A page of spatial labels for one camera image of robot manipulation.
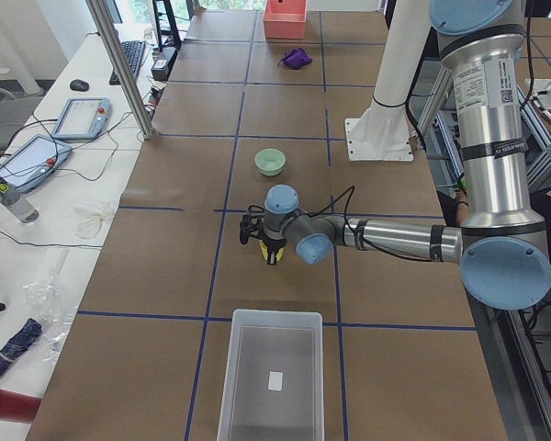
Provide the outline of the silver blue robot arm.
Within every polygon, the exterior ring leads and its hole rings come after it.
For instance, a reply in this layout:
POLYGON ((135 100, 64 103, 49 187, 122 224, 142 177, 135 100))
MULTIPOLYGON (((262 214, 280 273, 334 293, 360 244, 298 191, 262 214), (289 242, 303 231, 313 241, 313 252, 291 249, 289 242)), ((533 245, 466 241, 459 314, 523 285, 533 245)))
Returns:
POLYGON ((353 161, 396 159, 407 148, 405 107, 425 41, 435 30, 452 75, 469 216, 457 228, 345 214, 310 214, 287 185, 272 187, 240 237, 264 242, 269 264, 285 246, 314 265, 334 246, 415 262, 458 264, 467 292, 500 310, 535 305, 551 289, 545 220, 531 208, 514 59, 526 37, 521 1, 399 1, 371 106, 348 119, 353 161))

